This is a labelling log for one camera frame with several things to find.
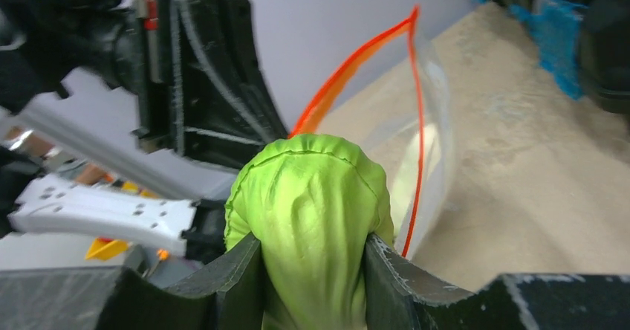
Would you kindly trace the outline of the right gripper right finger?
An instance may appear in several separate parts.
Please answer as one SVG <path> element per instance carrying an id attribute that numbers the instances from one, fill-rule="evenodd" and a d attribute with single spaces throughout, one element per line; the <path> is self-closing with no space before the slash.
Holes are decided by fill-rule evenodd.
<path id="1" fill-rule="evenodd" d="M 369 329 L 628 329 L 629 276 L 501 274 L 452 285 L 371 235 L 364 256 Z"/>

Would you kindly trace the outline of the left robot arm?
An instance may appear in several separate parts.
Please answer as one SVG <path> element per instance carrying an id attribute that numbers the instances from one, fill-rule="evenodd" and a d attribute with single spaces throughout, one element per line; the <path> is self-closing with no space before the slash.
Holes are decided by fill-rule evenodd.
<path id="1" fill-rule="evenodd" d="M 250 0 L 1 0 L 1 106 L 68 97 L 75 68 L 136 95 L 145 152 L 238 171 L 287 137 L 265 85 Z M 144 200 L 80 186 L 1 151 L 1 231 L 122 239 L 211 262 L 224 252 L 216 200 Z"/>

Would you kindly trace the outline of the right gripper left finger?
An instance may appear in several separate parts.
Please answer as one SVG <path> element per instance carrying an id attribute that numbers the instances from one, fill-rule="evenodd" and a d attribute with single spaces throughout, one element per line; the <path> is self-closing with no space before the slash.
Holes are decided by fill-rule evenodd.
<path id="1" fill-rule="evenodd" d="M 253 235 L 167 288 L 130 268 L 1 272 L 2 329 L 260 329 L 264 269 Z"/>

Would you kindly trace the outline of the green cabbage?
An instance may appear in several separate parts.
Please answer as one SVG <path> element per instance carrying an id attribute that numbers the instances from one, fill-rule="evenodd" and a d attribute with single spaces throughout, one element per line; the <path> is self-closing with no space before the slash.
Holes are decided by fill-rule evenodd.
<path id="1" fill-rule="evenodd" d="M 264 329 L 364 329 L 367 238 L 394 241 L 386 174 L 333 135 L 277 140 L 239 172 L 226 203 L 224 242 L 261 243 Z"/>

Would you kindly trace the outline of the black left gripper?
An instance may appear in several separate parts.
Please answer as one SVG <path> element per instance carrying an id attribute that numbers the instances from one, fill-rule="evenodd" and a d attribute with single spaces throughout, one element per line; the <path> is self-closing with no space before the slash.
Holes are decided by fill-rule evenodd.
<path id="1" fill-rule="evenodd" d="M 259 67 L 250 0 L 1 0 L 1 107 L 69 97 L 76 68 L 137 97 L 145 152 L 241 169 L 288 136 Z"/>

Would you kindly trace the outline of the white radish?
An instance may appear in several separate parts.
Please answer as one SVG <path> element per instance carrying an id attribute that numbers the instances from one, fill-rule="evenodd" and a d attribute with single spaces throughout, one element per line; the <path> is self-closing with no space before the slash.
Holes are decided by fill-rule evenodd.
<path id="1" fill-rule="evenodd" d="M 401 224 L 406 216 L 409 204 L 413 202 L 418 178 L 418 158 L 423 156 L 426 163 L 423 175 L 434 171 L 441 159 L 441 140 L 434 123 L 422 128 L 424 151 L 419 151 L 420 133 L 417 132 L 405 149 L 404 156 L 394 174 L 390 191 L 392 221 Z"/>

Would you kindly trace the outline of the clear zip top bag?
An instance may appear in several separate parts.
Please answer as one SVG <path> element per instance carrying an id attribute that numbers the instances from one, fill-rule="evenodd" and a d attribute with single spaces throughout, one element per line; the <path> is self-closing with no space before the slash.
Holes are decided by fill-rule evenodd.
<path id="1" fill-rule="evenodd" d="M 455 152 L 450 93 L 445 71 L 432 42 L 420 28 L 421 9 L 361 45 L 322 85 L 297 120 L 293 133 L 338 135 L 359 145 L 386 171 L 388 188 L 414 135 L 434 123 L 441 159 L 423 175 L 418 158 L 413 202 L 401 224 L 394 223 L 395 250 L 415 254 L 440 217 L 452 186 Z"/>

